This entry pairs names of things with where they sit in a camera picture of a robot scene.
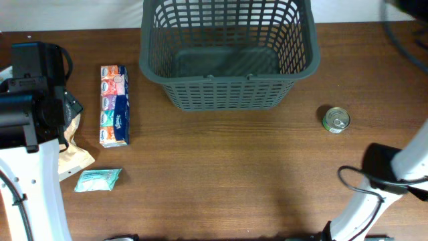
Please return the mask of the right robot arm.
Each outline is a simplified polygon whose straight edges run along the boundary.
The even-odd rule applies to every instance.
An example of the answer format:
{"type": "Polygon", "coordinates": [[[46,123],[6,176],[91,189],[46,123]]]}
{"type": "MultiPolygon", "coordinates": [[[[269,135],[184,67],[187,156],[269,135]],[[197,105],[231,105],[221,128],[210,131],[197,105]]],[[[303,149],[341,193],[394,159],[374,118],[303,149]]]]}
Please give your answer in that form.
{"type": "MultiPolygon", "coordinates": [[[[381,4],[385,33],[403,56],[427,74],[427,65],[407,51],[393,33],[387,20],[387,3],[427,24],[427,1],[381,4]]],[[[322,124],[331,133],[340,133],[350,124],[350,116],[343,108],[334,107],[326,112],[322,124]]],[[[337,175],[355,193],[344,211],[325,225],[319,238],[311,240],[393,240],[366,238],[366,235],[383,212],[407,193],[427,202],[427,120],[405,149],[372,143],[364,153],[361,169],[344,165],[338,168],[337,175]],[[341,174],[345,170],[363,176],[358,187],[345,181],[341,174]]]]}

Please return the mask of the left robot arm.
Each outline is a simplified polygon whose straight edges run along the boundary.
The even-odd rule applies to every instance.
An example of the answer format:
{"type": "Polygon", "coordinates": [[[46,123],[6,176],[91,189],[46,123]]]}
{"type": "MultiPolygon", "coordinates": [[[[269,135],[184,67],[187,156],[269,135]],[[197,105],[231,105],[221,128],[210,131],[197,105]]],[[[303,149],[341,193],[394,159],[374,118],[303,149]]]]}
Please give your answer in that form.
{"type": "Polygon", "coordinates": [[[58,173],[71,58],[55,44],[13,44],[11,67],[1,82],[1,198],[11,238],[71,240],[58,173]]]}

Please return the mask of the grey plastic shopping basket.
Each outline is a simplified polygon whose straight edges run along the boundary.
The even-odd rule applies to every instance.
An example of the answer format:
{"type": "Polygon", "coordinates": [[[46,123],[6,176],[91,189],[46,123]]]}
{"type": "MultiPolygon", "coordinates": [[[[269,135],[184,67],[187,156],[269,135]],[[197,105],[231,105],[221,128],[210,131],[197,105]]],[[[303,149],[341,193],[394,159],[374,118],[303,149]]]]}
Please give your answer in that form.
{"type": "Polygon", "coordinates": [[[273,108],[320,64],[311,2],[145,1],[139,64],[184,111],[273,108]]]}

